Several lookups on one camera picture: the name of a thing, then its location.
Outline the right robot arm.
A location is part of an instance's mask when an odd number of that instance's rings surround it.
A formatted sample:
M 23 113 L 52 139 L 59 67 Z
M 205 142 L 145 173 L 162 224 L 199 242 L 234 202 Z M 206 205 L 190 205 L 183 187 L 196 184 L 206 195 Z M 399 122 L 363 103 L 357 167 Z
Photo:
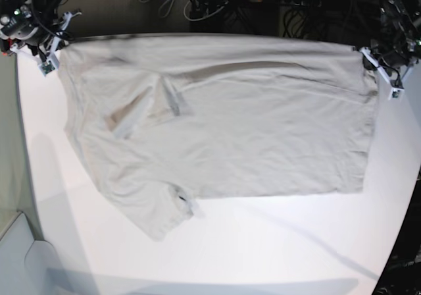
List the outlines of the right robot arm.
M 29 47 L 34 55 L 46 55 L 52 41 L 59 47 L 73 40 L 58 9 L 62 0 L 1 0 L 1 54 L 11 55 L 12 46 Z

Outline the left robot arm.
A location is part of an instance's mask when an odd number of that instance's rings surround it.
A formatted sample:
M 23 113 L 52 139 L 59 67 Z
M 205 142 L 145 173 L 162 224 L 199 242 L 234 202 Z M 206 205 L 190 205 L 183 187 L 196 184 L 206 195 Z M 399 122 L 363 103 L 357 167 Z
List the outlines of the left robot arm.
M 381 65 L 399 69 L 420 60 L 420 1 L 378 0 L 380 36 L 371 51 Z

